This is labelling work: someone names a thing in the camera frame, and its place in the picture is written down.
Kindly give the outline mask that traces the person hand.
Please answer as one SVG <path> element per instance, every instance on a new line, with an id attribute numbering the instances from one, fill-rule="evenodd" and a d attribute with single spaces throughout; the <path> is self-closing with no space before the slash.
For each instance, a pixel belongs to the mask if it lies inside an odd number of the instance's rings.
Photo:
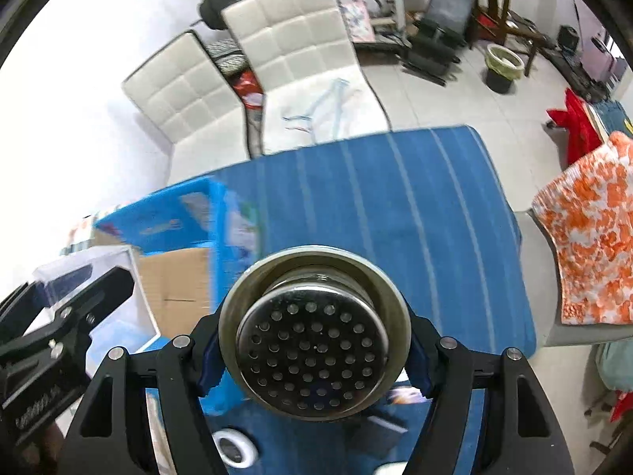
<path id="1" fill-rule="evenodd" d="M 58 457 L 64 442 L 64 435 L 56 422 L 50 425 L 33 442 L 17 454 L 16 467 L 12 474 L 56 475 Z"/>

